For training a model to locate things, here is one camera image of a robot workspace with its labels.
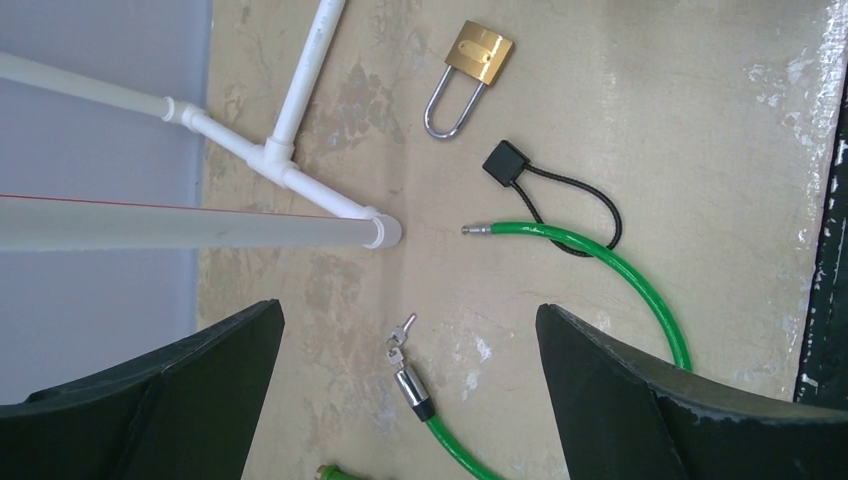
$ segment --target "red line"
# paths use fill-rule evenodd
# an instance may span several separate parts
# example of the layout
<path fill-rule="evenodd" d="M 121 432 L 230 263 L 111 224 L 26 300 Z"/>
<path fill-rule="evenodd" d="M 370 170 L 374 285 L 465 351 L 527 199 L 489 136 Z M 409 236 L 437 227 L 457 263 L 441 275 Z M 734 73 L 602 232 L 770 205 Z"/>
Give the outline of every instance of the red line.
<path fill-rule="evenodd" d="M 270 212 L 240 212 L 238 210 L 223 210 L 218 208 L 198 208 L 198 207 L 178 207 L 174 205 L 153 205 L 148 203 L 123 203 L 123 202 L 103 202 L 98 200 L 80 200 L 77 198 L 57 198 L 57 197 L 34 197 L 30 195 L 7 195 L 0 194 L 0 198 L 26 198 L 31 200 L 50 200 L 55 202 L 74 202 L 74 203 L 94 203 L 98 205 L 123 205 L 127 207 L 153 207 L 167 208 L 171 210 L 191 210 L 195 212 L 223 212 L 223 213 L 240 213 L 242 215 L 269 215 L 272 217 L 301 217 L 301 218 L 332 218 L 335 217 L 318 217 L 314 215 L 289 215 L 286 213 L 270 213 Z M 362 218 L 343 218 L 341 220 L 359 220 L 367 221 Z"/>

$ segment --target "gray wall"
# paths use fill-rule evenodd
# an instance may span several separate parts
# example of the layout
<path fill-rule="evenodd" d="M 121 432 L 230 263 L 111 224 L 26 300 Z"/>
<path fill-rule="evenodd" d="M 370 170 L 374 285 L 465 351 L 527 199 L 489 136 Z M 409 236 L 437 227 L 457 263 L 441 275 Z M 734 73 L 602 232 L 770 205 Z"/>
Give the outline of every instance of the gray wall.
<path fill-rule="evenodd" d="M 203 105 L 210 22 L 209 0 L 0 0 L 0 50 Z M 198 203 L 179 126 L 4 80 L 0 112 L 0 192 Z M 196 271 L 192 251 L 0 254 L 0 404 L 190 334 Z"/>

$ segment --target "wall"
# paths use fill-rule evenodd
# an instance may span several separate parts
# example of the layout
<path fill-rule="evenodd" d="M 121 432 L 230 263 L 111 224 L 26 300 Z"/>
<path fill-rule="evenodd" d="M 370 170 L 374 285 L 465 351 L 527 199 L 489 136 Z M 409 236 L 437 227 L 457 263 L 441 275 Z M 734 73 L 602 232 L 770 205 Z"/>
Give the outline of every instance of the wall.
<path fill-rule="evenodd" d="M 0 50 L 203 105 L 210 22 L 208 0 L 0 0 Z M 185 129 L 3 80 L 0 111 L 0 192 L 198 203 Z M 190 334 L 196 268 L 192 251 L 0 254 L 0 404 Z"/>
<path fill-rule="evenodd" d="M 218 2 L 210 111 L 248 138 L 267 135 L 316 3 Z M 422 114 L 466 19 L 516 48 L 459 136 L 437 141 Z M 286 314 L 244 478 L 309 478 L 327 459 L 370 478 L 466 478 L 379 351 L 413 311 L 410 360 L 448 427 L 506 478 L 568 476 L 539 364 L 540 304 L 670 359 L 650 309 L 600 262 L 538 239 L 462 236 L 469 222 L 532 219 L 480 168 L 501 139 L 616 202 L 616 251 L 668 302 L 698 374 L 789 399 L 846 36 L 844 0 L 348 2 L 295 156 L 400 220 L 404 239 L 375 252 L 201 253 L 201 325 L 271 297 Z M 454 75 L 438 128 L 475 86 Z M 320 213 L 222 149 L 206 162 L 205 205 Z M 591 195 L 527 173 L 519 182 L 546 221 L 611 238 Z"/>

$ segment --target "cable lock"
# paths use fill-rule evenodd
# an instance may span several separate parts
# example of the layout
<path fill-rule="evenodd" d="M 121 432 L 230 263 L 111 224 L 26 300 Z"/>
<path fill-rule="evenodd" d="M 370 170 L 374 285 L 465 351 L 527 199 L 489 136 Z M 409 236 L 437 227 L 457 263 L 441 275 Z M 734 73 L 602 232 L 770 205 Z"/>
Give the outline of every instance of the cable lock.
<path fill-rule="evenodd" d="M 544 177 L 550 180 L 554 180 L 556 182 L 564 183 L 566 185 L 570 185 L 572 187 L 579 188 L 585 192 L 591 193 L 598 200 L 603 202 L 604 205 L 609 209 L 610 213 L 612 213 L 612 219 L 615 223 L 615 233 L 613 234 L 612 240 L 607 244 L 607 248 L 613 250 L 618 242 L 621 240 L 621 235 L 623 233 L 623 226 L 621 220 L 621 213 L 618 211 L 618 208 L 615 204 L 607 197 L 603 192 L 598 190 L 597 188 L 581 182 L 580 180 L 576 180 L 571 177 L 566 177 L 564 175 L 558 175 L 556 173 L 549 172 L 547 170 L 542 170 L 536 166 L 530 164 L 530 159 L 527 158 L 520 150 L 515 148 L 515 146 L 509 143 L 507 140 L 501 140 L 497 147 L 492 150 L 492 153 L 489 154 L 489 158 L 483 163 L 483 170 L 485 170 L 489 175 L 494 177 L 501 185 L 504 187 L 512 187 L 518 193 L 518 196 L 521 197 L 521 200 L 527 205 L 527 209 L 530 210 L 530 214 L 533 215 L 533 219 L 536 223 L 540 223 L 542 225 L 545 224 L 545 221 L 542 220 L 541 214 L 536 209 L 533 202 L 530 200 L 530 197 L 524 191 L 523 188 L 518 184 L 518 177 L 527 170 L 530 173 L 539 175 L 540 177 Z M 557 248 L 562 250 L 563 252 L 570 253 L 571 255 L 575 255 L 577 257 L 591 257 L 590 254 L 585 253 L 583 251 L 577 250 L 575 248 L 571 248 L 568 245 L 565 245 L 561 242 L 557 242 L 555 240 L 551 240 L 551 243 L 556 245 Z"/>
<path fill-rule="evenodd" d="M 621 277 L 639 293 L 656 316 L 663 333 L 665 333 L 669 349 L 671 350 L 671 355 L 674 358 L 674 364 L 686 371 L 692 371 L 692 358 L 689 354 L 689 349 L 686 346 L 686 339 L 683 336 L 680 325 L 677 324 L 674 315 L 668 308 L 668 305 L 660 296 L 659 292 L 654 289 L 654 287 L 638 270 L 633 268 L 623 258 L 619 257 L 608 248 L 577 233 L 535 223 L 503 222 L 483 225 L 466 225 L 462 227 L 462 233 L 466 235 L 530 235 L 568 244 L 570 247 L 580 252 L 588 252 L 591 256 L 596 257 L 598 260 L 613 269 L 616 273 L 621 275 Z M 404 381 L 403 378 L 398 377 L 398 373 L 411 368 L 411 366 L 404 361 L 401 347 L 406 342 L 409 327 L 416 318 L 417 316 L 415 314 L 410 315 L 406 322 L 395 328 L 389 337 L 389 340 L 386 342 L 386 355 L 389 363 L 398 369 L 395 373 L 395 379 L 398 382 L 398 386 L 401 388 L 401 391 L 403 391 L 404 397 L 406 397 L 409 406 L 412 407 L 418 415 L 418 418 L 427 424 L 427 427 L 430 428 L 430 431 L 433 433 L 436 440 L 454 458 L 454 460 L 465 468 L 468 473 L 479 480 L 501 480 L 503 477 L 500 477 L 497 473 L 493 472 L 480 461 L 475 459 L 468 449 L 466 449 L 447 429 L 439 415 L 436 413 L 435 406 L 432 403 L 433 400 L 424 388 L 423 383 L 421 383 L 418 379 L 418 376 L 415 375 L 416 382 L 414 382 L 414 385 Z M 409 395 L 408 392 L 410 390 L 414 391 L 415 394 Z M 422 410 L 424 410 L 422 405 L 425 401 L 421 399 L 426 399 L 426 403 L 428 403 L 426 415 L 422 415 Z"/>

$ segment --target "floor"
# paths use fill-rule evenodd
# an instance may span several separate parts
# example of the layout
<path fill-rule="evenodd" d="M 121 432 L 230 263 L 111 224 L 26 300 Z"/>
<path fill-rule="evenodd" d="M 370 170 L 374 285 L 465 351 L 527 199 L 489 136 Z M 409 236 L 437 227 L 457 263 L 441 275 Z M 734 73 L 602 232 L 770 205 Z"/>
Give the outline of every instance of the floor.
<path fill-rule="evenodd" d="M 273 126 L 317 2 L 216 2 L 208 105 L 254 141 Z M 462 23 L 516 42 L 455 140 L 422 112 Z M 408 352 L 445 421 L 509 478 L 567 478 L 534 315 L 557 303 L 669 358 L 639 297 L 599 262 L 539 240 L 469 238 L 529 219 L 481 167 L 509 139 L 620 206 L 618 252 L 660 290 L 697 372 L 789 399 L 845 66 L 842 0 L 351 0 L 298 139 L 303 170 L 396 216 L 402 244 L 210 250 L 199 326 L 279 298 L 287 325 L 245 478 L 467 478 L 406 407 L 384 340 L 410 312 Z M 473 90 L 457 76 L 436 122 Z M 551 223 L 603 241 L 607 212 L 545 180 Z M 208 207 L 320 214 L 208 146 Z"/>

